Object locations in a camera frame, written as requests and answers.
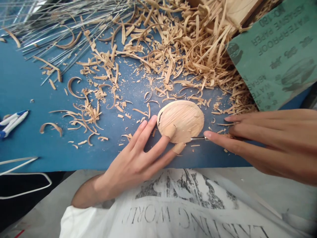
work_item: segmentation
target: wooden disc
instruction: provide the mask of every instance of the wooden disc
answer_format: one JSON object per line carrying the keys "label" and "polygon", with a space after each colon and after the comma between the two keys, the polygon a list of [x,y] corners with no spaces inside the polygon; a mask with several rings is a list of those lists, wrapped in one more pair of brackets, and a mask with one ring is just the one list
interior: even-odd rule
{"label": "wooden disc", "polygon": [[191,137],[198,136],[204,127],[204,113],[191,101],[171,102],[158,113],[158,130],[161,135],[169,136],[171,125],[176,126],[172,143],[190,142]]}

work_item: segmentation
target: white cable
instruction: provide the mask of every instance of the white cable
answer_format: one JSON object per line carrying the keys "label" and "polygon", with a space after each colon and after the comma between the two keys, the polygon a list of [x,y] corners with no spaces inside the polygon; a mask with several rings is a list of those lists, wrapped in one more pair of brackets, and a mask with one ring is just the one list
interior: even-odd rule
{"label": "white cable", "polygon": [[14,167],[13,169],[9,169],[9,170],[7,170],[5,172],[0,173],[0,176],[1,175],[43,175],[46,178],[46,180],[48,181],[49,184],[44,186],[44,187],[42,187],[42,188],[37,188],[37,189],[31,190],[31,191],[24,192],[24,193],[19,193],[19,194],[13,195],[13,196],[0,197],[0,200],[1,199],[10,199],[10,198],[18,197],[18,196],[25,195],[25,194],[28,194],[28,193],[32,193],[32,192],[35,192],[35,191],[39,191],[39,190],[42,190],[44,188],[47,188],[47,187],[51,186],[52,181],[44,173],[11,173],[11,171],[16,170],[16,169],[18,169],[18,168],[20,168],[20,167],[22,167],[22,166],[24,166],[24,165],[26,165],[28,163],[31,163],[32,161],[36,160],[37,158],[38,157],[26,157],[26,158],[19,158],[19,159],[7,160],[7,161],[0,162],[0,165],[3,165],[3,164],[13,163],[13,162],[18,162],[18,161],[23,161],[23,160],[29,160],[29,161],[27,161],[27,162],[25,162],[25,163],[23,163],[21,165],[18,165],[16,167]]}

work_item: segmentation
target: blue work surface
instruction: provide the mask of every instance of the blue work surface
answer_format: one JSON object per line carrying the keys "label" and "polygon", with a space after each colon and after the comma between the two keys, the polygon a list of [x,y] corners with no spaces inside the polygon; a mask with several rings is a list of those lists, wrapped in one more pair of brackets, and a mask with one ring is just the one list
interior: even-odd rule
{"label": "blue work surface", "polygon": [[[118,43],[118,50],[122,50],[123,46]],[[109,45],[104,43],[98,43],[97,49],[99,52],[108,51]],[[101,142],[98,140],[98,136],[93,135],[91,137],[91,143],[93,146],[89,146],[88,143],[80,145],[79,149],[76,149],[68,141],[74,141],[79,143],[88,138],[91,134],[89,131],[83,133],[83,128],[76,131],[69,131],[67,128],[74,127],[69,124],[72,117],[66,116],[62,118],[62,113],[48,113],[53,110],[70,110],[76,111],[73,107],[73,103],[77,105],[83,104],[82,99],[77,99],[72,95],[67,96],[64,92],[64,88],[67,87],[67,82],[71,77],[78,76],[83,80],[77,84],[73,83],[73,91],[80,92],[82,88],[94,88],[89,86],[86,81],[86,77],[80,74],[82,67],[80,65],[74,65],[63,75],[63,82],[57,82],[55,85],[57,90],[53,90],[49,83],[45,83],[40,86],[43,78],[46,75],[42,75],[39,67],[43,65],[42,62],[33,63],[25,61],[21,52],[16,51],[14,42],[10,41],[7,44],[0,44],[1,52],[1,92],[0,92],[0,116],[1,118],[6,114],[13,114],[18,111],[29,109],[30,113],[27,118],[15,128],[10,135],[0,141],[0,161],[6,161],[11,159],[38,156],[39,159],[20,168],[17,172],[50,172],[50,171],[72,171],[78,169],[95,169],[105,170],[109,167],[113,159],[118,153],[127,145],[128,141],[126,137],[122,137],[123,134],[134,133],[138,125],[137,120],[140,120],[143,115],[139,112],[132,111],[132,108],[137,108],[142,111],[148,111],[146,103],[144,103],[144,94],[150,90],[149,81],[146,78],[142,79],[144,72],[140,70],[138,76],[133,74],[133,71],[139,66],[138,60],[116,58],[116,62],[120,65],[119,85],[121,92],[117,91],[123,100],[133,102],[133,105],[127,103],[126,113],[129,113],[132,118],[127,117],[118,118],[120,113],[116,108],[111,110],[106,109],[106,105],[113,104],[113,96],[107,91],[108,88],[103,88],[108,93],[106,97],[106,104],[101,103],[102,114],[98,125],[104,130],[98,130],[100,136],[109,138],[109,141]],[[85,62],[88,57],[92,57],[90,50],[84,54],[81,61]],[[124,63],[124,59],[128,61],[128,64],[136,63],[136,66],[128,66]],[[161,80],[153,83],[160,86]],[[197,93],[195,89],[187,89],[187,96]],[[290,103],[285,105],[286,108],[298,108],[307,95],[306,90],[301,95],[293,99]],[[214,115],[211,114],[212,105],[217,102],[217,97],[222,97],[220,100],[222,105],[220,108],[228,108],[231,104],[228,102],[228,96],[222,96],[222,91],[219,89],[208,90],[205,89],[203,98],[211,100],[211,107],[206,108],[202,106],[201,109],[205,114],[204,130],[208,130],[211,127],[213,131],[219,131],[223,129],[223,126],[217,125],[217,123],[226,123],[223,118],[226,115]],[[161,108],[170,100],[162,103],[163,98],[159,98],[153,95],[152,100],[158,100]],[[157,103],[150,103],[151,114],[158,114],[160,108]],[[56,130],[51,130],[50,126],[45,128],[45,133],[40,134],[39,130],[43,123],[53,122],[57,123],[63,129],[63,136],[60,137]],[[160,133],[157,131],[155,137],[150,136],[149,142],[146,146],[146,150],[150,149],[160,138]],[[191,147],[190,145],[199,144],[198,147]],[[0,166],[0,171],[6,171],[21,164],[12,163]],[[172,168],[206,168],[206,167],[242,167],[250,166],[248,162],[239,156],[224,152],[223,148],[209,142],[209,141],[196,141],[188,143],[188,146],[182,152],[182,156],[176,157],[169,165]]]}

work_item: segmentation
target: fingernail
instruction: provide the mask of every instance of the fingernail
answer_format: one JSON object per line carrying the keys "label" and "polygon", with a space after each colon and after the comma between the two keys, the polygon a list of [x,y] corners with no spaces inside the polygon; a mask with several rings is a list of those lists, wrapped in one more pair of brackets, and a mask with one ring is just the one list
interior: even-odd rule
{"label": "fingernail", "polygon": [[206,136],[208,139],[212,137],[212,132],[211,131],[205,131],[204,136]]}
{"label": "fingernail", "polygon": [[173,151],[176,153],[176,154],[180,154],[182,151],[183,151],[183,149],[185,148],[185,146],[186,146],[186,144],[185,143],[178,143],[178,144],[176,144],[176,145],[174,145],[174,147],[173,147]]}
{"label": "fingernail", "polygon": [[151,123],[154,123],[154,122],[156,123],[157,119],[158,119],[158,117],[156,115],[154,115],[154,116],[151,117],[150,122]]}
{"label": "fingernail", "polygon": [[228,121],[228,122],[230,122],[230,121],[232,121],[232,117],[225,117],[225,121]]}
{"label": "fingernail", "polygon": [[141,127],[141,128],[142,128],[142,127],[145,127],[145,126],[146,126],[146,124],[147,124],[147,121],[146,121],[146,120],[144,120],[143,122],[141,122],[140,127]]}

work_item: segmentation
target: carving tool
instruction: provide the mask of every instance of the carving tool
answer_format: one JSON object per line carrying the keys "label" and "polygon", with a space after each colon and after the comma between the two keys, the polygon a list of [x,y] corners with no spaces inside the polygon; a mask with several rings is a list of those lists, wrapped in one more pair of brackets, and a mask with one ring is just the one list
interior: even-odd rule
{"label": "carving tool", "polygon": [[205,136],[202,136],[202,137],[192,137],[191,138],[191,141],[193,141],[193,140],[209,140],[207,137],[205,137]]}

